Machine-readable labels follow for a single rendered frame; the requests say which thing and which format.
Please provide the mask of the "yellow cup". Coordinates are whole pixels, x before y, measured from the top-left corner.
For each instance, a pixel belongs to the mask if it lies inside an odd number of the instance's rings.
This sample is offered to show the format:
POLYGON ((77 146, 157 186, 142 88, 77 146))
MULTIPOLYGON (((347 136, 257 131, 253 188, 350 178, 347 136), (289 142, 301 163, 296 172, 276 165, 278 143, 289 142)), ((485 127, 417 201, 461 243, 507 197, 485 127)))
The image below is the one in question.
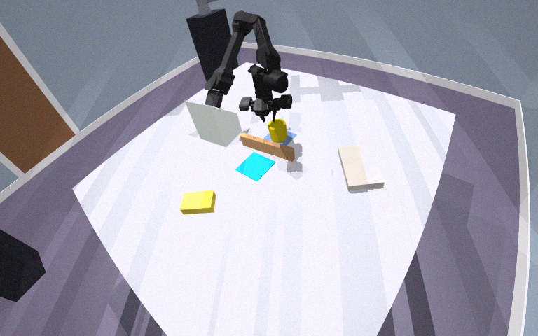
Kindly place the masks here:
POLYGON ((270 138, 274 142, 282 142, 287 137, 287 124, 286 121, 283 119, 275 119, 271 120, 268 123, 268 129, 270 133, 270 138))

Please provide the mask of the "light wooden block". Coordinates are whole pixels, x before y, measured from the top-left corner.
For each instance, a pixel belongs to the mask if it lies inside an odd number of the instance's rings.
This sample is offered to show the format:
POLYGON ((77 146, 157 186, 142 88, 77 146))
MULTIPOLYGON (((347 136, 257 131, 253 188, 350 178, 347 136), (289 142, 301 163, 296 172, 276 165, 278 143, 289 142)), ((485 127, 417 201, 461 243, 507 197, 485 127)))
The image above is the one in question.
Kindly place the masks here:
POLYGON ((283 158, 285 160, 294 161, 295 153, 294 148, 286 146, 274 141, 269 141, 267 139, 262 139, 257 136, 250 134, 242 133, 240 135, 242 145, 253 148, 255 150, 283 158))

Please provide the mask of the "yellow rectangular block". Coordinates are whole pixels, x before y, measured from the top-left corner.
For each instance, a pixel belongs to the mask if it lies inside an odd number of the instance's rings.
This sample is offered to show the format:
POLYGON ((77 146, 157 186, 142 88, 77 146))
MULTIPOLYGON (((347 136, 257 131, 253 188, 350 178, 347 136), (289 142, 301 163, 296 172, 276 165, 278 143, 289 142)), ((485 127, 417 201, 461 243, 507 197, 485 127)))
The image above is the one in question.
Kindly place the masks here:
POLYGON ((215 201, 214 190, 183 193, 180 211, 183 215, 212 213, 215 201))

